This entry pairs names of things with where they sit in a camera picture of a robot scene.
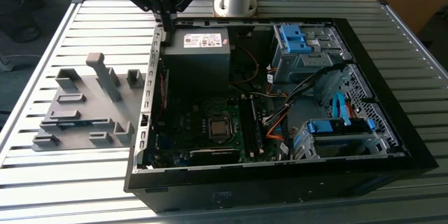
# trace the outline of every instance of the aluminum profile table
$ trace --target aluminum profile table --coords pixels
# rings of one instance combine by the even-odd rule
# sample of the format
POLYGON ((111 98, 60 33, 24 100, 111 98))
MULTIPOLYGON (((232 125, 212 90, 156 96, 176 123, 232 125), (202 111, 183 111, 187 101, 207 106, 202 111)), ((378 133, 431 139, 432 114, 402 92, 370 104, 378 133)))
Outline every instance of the aluminum profile table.
MULTIPOLYGON (((211 16, 196 0, 180 16, 211 16)), ((363 197, 156 215, 123 192, 128 148, 34 152, 60 68, 94 73, 103 52, 116 73, 147 71, 155 20, 127 0, 72 3, 0 134, 0 223, 447 223, 448 75, 390 6, 376 1, 259 0, 262 17, 347 18, 440 168, 363 197)))

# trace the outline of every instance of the sticker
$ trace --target sticker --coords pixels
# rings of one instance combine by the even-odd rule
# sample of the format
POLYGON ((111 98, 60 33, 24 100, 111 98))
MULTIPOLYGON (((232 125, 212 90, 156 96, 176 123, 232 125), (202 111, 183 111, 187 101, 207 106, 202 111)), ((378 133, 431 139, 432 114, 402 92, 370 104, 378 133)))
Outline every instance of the sticker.
POLYGON ((59 126, 76 126, 75 123, 59 123, 58 125, 59 126))
POLYGON ((284 152, 284 154, 288 155, 290 148, 288 148, 288 146, 284 143, 282 143, 282 145, 280 145, 280 150, 284 152))
POLYGON ((307 40, 307 44, 312 45, 312 46, 319 46, 319 41, 318 41, 318 39, 307 40))
POLYGON ((184 48, 222 46, 222 34, 186 34, 184 36, 184 48))
POLYGON ((272 84, 272 83, 274 83, 274 75, 272 75, 272 74, 268 74, 267 77, 268 77, 268 83, 272 84))
POLYGON ((212 202, 216 204, 228 203, 230 199, 232 198, 234 192, 232 191, 220 191, 212 194, 212 202))

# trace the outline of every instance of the power supply label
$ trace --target power supply label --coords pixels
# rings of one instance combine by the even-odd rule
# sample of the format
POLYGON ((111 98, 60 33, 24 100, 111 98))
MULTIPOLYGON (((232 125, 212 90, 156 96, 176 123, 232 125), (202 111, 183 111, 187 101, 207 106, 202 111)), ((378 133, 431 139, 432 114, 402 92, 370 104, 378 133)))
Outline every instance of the power supply label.
POLYGON ((184 36, 184 48, 222 46, 222 34, 186 34, 184 36))

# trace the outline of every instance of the wire bundle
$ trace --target wire bundle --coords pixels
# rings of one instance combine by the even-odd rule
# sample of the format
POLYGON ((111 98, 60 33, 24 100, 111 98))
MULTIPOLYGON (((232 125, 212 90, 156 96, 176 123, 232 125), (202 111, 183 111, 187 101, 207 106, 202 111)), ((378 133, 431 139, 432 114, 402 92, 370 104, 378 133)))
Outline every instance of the wire bundle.
POLYGON ((283 108, 274 114, 271 115, 267 119, 266 119, 266 123, 272 122, 279 116, 279 119, 276 120, 276 122, 274 123, 274 126, 271 127, 268 133, 267 133, 267 137, 272 138, 271 133, 274 132, 275 127, 279 125, 279 123, 282 122, 282 120, 286 118, 290 108, 292 106, 292 104, 295 103, 296 98, 308 90, 312 88, 315 82, 318 81, 318 79, 327 74, 330 71, 334 70, 339 70, 343 69, 346 67, 346 64, 340 63, 340 64, 335 64, 332 67, 326 67, 322 68, 318 72, 315 72, 312 75, 310 75, 295 87, 295 89, 292 90, 291 94, 287 96, 287 99, 283 103, 283 108))
POLYGON ((346 106, 347 106, 347 110, 348 110, 348 115, 351 116, 350 118, 356 118, 358 116, 356 116, 352 105, 348 102, 346 102, 346 106))

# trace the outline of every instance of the ram slot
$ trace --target ram slot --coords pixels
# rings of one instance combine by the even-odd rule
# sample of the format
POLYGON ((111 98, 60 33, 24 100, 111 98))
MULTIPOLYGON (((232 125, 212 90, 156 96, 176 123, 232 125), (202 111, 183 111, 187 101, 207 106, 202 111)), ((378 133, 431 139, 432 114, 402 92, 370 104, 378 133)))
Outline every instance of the ram slot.
POLYGON ((256 98, 251 98, 251 104, 252 104, 258 149, 259 149, 259 152, 263 153, 263 138, 262 138, 260 121, 259 121, 259 117, 258 117, 258 100, 256 100, 256 98))
POLYGON ((256 121, 254 120, 252 104, 248 99, 240 99, 238 103, 240 107, 246 156, 255 157, 259 155, 259 143, 256 138, 256 121))

